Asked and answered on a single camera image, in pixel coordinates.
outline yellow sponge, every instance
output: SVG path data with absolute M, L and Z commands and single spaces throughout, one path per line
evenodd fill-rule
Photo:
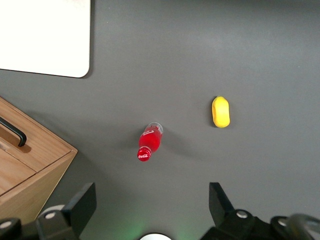
M 230 124 L 229 103 L 223 96 L 217 96 L 212 102 L 213 122 L 218 128 Z

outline wooden cabinet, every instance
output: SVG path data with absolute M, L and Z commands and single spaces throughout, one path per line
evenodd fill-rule
M 0 98 L 0 117 L 21 130 L 20 139 L 0 125 L 0 219 L 34 220 L 75 157 L 77 150 Z

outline coca-cola bottle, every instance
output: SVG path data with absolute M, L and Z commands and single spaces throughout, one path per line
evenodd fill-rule
M 148 161 L 152 153 L 158 150 L 163 132 L 163 127 L 157 122 L 152 122 L 145 128 L 139 139 L 137 157 L 140 161 Z

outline black handle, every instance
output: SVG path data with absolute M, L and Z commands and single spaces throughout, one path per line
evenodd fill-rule
M 22 131 L 13 126 L 11 123 L 4 120 L 2 117 L 0 117 L 0 124 L 19 136 L 20 142 L 18 144 L 18 147 L 22 147 L 26 144 L 27 136 Z

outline white board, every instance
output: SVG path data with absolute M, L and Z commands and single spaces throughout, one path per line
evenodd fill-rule
M 0 0 L 0 69 L 81 78 L 90 0 Z

